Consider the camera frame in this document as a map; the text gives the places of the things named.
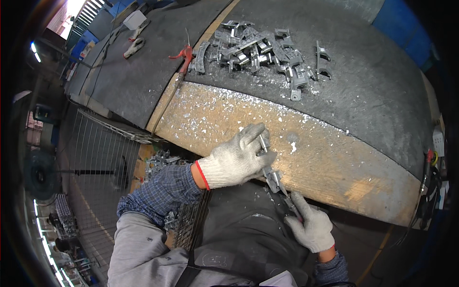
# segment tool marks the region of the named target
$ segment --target white box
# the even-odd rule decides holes
[[[433,130],[433,146],[434,150],[438,153],[438,157],[444,157],[445,156],[445,144],[443,142],[443,133],[440,128],[440,126],[436,126],[435,129]]]
[[[127,16],[123,21],[123,24],[129,28],[129,30],[136,30],[146,20],[145,15],[140,11],[134,11],[131,15]]]

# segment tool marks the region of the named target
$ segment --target worker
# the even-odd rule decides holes
[[[308,275],[301,267],[309,251],[318,254],[316,285],[347,281],[347,264],[335,250],[326,213],[293,192],[301,223],[285,216],[279,193],[248,182],[263,176],[262,168],[277,156],[273,151],[257,156],[259,135],[269,138],[264,124],[250,124],[208,157],[167,166],[121,197],[108,286],[305,286]],[[201,244],[189,253],[169,250],[164,217],[210,190]]]

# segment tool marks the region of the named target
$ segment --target metal rod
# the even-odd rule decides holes
[[[39,37],[37,40],[40,41],[41,43],[53,48],[54,50],[58,51],[59,53],[61,53],[64,56],[66,56],[67,58],[72,59],[72,60],[76,61],[77,63],[80,63],[80,64],[85,65],[88,68],[92,69],[92,66],[90,66],[87,63],[75,58],[74,56],[70,55],[69,53],[67,53],[66,51],[62,50],[61,48],[59,48],[57,46],[54,46],[50,41],[48,41],[48,40],[46,40],[44,38],[41,38],[41,37]]]

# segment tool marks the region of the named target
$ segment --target gloved hand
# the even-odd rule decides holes
[[[249,124],[228,142],[224,142],[210,152],[210,156],[196,161],[202,172],[206,188],[234,186],[263,176],[262,168],[275,160],[277,153],[269,151],[261,156],[259,135],[269,138],[263,123]]]
[[[296,240],[312,253],[332,248],[335,239],[331,235],[333,225],[328,215],[323,211],[312,209],[298,192],[291,193],[291,200],[304,218],[304,225],[296,217],[284,218],[284,222],[291,228]]]

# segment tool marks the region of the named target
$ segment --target gray rubber mat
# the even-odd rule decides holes
[[[193,46],[229,2],[201,0],[182,8],[153,10],[147,16],[151,23],[140,35],[145,46],[124,59],[133,31],[122,32],[110,45],[102,67],[91,77],[88,94],[110,111],[145,128],[163,90],[182,63],[168,56],[177,55],[187,44],[185,27]]]
[[[391,39],[340,8],[315,0],[239,2],[228,20],[255,23],[259,32],[289,29],[292,41],[315,72],[316,40],[331,55],[332,80],[321,76],[301,101],[290,101],[290,87],[275,66],[233,72],[204,61],[206,74],[185,80],[231,89],[294,108],[365,141],[422,176],[423,147],[432,143],[427,93],[421,71]]]

